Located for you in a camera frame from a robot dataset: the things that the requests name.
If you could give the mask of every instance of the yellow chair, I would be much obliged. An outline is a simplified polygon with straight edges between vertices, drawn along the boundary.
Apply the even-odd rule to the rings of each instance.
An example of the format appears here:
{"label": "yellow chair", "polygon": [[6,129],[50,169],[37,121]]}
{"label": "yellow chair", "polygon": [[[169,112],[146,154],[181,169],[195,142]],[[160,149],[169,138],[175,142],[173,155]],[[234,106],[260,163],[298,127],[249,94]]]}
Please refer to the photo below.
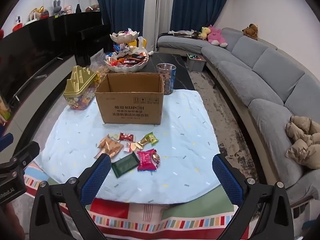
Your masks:
{"label": "yellow chair", "polygon": [[[137,47],[137,44],[139,44],[138,42],[139,42],[139,40],[136,39],[135,41],[130,42],[129,46]],[[143,47],[146,47],[146,45],[147,45],[147,40],[143,39]]]}

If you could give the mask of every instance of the green item in bin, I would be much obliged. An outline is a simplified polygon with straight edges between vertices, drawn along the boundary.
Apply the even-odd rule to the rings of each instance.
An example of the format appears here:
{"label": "green item in bin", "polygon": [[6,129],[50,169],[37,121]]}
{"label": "green item in bin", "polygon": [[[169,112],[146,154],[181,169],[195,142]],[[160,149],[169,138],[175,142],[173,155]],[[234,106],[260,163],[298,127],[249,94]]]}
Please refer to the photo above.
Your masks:
{"label": "green item in bin", "polygon": [[131,171],[135,167],[137,167],[140,163],[140,160],[136,156],[136,154],[133,152],[126,157],[114,162],[111,164],[111,167],[113,169],[113,172],[115,173],[116,177],[119,178],[123,174],[127,173],[128,171]]}

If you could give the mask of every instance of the gold lid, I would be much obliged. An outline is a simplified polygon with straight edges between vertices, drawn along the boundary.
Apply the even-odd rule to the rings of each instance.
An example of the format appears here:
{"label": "gold lid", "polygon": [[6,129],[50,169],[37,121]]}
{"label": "gold lid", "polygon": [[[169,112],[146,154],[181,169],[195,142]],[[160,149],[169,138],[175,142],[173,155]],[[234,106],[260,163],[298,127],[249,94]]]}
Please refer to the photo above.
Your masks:
{"label": "gold lid", "polygon": [[82,68],[74,66],[71,74],[71,79],[67,80],[66,89],[63,92],[65,97],[79,97],[94,81],[97,76],[96,72],[91,71],[89,68]]}

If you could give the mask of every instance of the pink plush toy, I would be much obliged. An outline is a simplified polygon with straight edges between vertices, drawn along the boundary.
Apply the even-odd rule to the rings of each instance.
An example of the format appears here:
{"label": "pink plush toy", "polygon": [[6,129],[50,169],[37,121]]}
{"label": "pink plush toy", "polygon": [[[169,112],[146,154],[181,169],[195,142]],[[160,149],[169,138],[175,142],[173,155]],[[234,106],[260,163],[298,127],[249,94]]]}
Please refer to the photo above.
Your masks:
{"label": "pink plush toy", "polygon": [[228,44],[226,43],[226,40],[221,36],[221,30],[217,30],[215,27],[213,27],[212,25],[210,25],[208,27],[211,32],[208,35],[208,42],[212,45],[215,46],[220,46],[222,48],[225,48],[226,46],[228,46]]}

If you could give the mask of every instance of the beige clothing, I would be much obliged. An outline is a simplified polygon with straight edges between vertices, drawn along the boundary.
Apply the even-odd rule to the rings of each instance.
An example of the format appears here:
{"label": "beige clothing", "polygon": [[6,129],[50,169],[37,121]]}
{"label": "beige clothing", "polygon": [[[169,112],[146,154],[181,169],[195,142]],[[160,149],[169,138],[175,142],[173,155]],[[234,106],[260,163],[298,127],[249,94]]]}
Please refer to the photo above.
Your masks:
{"label": "beige clothing", "polygon": [[295,141],[286,156],[310,169],[320,169],[320,124],[308,117],[292,116],[285,129]]}

